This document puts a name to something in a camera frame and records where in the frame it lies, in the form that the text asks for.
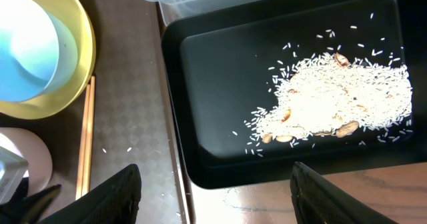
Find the light blue bowl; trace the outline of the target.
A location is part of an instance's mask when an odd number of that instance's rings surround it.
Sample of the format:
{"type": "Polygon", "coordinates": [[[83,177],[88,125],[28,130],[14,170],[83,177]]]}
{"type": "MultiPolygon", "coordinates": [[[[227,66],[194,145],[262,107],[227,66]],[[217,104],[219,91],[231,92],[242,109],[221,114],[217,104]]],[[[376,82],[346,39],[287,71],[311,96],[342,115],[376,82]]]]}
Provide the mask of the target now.
{"type": "Polygon", "coordinates": [[[78,60],[68,27],[33,0],[1,0],[1,100],[28,101],[64,86],[78,60]]]}

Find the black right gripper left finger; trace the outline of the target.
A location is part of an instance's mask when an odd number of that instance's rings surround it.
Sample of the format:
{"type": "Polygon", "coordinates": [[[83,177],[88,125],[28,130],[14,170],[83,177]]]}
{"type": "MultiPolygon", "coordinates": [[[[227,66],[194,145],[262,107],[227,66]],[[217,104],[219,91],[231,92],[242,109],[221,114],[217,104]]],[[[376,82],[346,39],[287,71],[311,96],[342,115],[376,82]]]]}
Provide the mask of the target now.
{"type": "Polygon", "coordinates": [[[141,201],[141,176],[136,164],[41,220],[44,224],[135,224],[141,201]]]}

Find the rice and peanut scraps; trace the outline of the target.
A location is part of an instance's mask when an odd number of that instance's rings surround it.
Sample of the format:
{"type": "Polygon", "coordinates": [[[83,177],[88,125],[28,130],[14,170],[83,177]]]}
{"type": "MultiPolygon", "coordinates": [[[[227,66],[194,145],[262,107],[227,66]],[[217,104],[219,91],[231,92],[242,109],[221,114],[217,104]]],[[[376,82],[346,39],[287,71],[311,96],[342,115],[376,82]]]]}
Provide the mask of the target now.
{"type": "Polygon", "coordinates": [[[264,157],[273,142],[295,149],[357,133],[393,143],[412,130],[412,85],[404,62],[397,14],[374,11],[303,13],[298,51],[273,68],[271,109],[245,121],[248,142],[238,153],[264,157]]]}

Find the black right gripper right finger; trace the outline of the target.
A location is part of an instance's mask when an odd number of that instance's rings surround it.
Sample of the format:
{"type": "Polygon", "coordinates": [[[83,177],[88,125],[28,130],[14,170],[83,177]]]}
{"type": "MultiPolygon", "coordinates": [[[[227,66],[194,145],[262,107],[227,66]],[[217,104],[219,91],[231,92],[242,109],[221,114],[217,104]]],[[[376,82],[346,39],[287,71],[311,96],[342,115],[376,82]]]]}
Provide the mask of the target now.
{"type": "Polygon", "coordinates": [[[295,162],[290,179],[297,223],[394,224],[395,221],[369,208],[313,169],[295,162]]]}

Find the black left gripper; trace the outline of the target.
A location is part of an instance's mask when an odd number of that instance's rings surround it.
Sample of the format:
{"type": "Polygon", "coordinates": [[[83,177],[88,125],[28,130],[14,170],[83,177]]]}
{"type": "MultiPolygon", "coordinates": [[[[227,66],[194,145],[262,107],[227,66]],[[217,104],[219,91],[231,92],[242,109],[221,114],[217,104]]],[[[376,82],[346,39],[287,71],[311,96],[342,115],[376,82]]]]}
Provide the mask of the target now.
{"type": "Polygon", "coordinates": [[[26,197],[28,168],[27,160],[16,146],[1,146],[1,224],[38,222],[60,193],[61,185],[54,185],[26,197]]]}

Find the pink bowl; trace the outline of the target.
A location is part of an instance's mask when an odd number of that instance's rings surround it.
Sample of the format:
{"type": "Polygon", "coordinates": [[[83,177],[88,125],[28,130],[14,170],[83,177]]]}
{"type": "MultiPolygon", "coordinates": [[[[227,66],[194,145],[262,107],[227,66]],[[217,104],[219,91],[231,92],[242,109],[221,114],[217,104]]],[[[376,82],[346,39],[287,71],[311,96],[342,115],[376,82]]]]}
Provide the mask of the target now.
{"type": "Polygon", "coordinates": [[[1,146],[28,162],[29,166],[24,174],[29,179],[28,196],[46,188],[52,175],[53,163],[41,138],[26,129],[2,127],[1,146]]]}

